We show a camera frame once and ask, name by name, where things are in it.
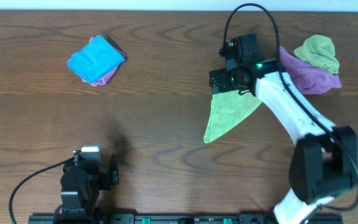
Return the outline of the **large green microfiber cloth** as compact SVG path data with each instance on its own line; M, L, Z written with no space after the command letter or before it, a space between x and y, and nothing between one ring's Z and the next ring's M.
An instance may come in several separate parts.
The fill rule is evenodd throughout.
M244 95L237 91L214 94L208 124L204 134L204 143L211 143L250 116L261 101L251 93Z

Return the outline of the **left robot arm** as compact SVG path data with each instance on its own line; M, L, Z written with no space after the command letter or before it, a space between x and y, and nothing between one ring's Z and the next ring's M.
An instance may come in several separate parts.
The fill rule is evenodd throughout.
M63 166L60 179L62 204L55 210L54 223L109 223L109 216L96 206L101 190L119 183L115 155L109 169L99 169L99 153L76 151Z

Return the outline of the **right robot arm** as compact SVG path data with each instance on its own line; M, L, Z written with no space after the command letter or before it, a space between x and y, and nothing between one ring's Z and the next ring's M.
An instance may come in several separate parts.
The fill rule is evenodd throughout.
M306 223L358 185L357 136L319 113L276 59L209 73L213 96L251 93L268 106L295 145L291 189L273 209L276 223Z

